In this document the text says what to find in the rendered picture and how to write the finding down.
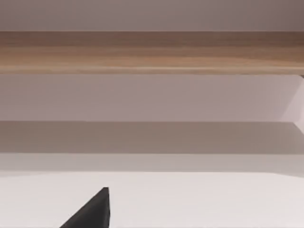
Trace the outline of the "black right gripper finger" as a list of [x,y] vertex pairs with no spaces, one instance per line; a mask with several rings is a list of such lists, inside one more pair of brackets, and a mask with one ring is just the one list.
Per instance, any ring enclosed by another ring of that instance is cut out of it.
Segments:
[[59,228],[110,228],[109,188],[102,188]]

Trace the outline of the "wooden shelf board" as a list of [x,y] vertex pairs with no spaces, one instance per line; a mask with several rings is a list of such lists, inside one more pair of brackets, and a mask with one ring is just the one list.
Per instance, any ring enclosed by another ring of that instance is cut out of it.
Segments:
[[2,31],[0,74],[304,76],[304,32]]

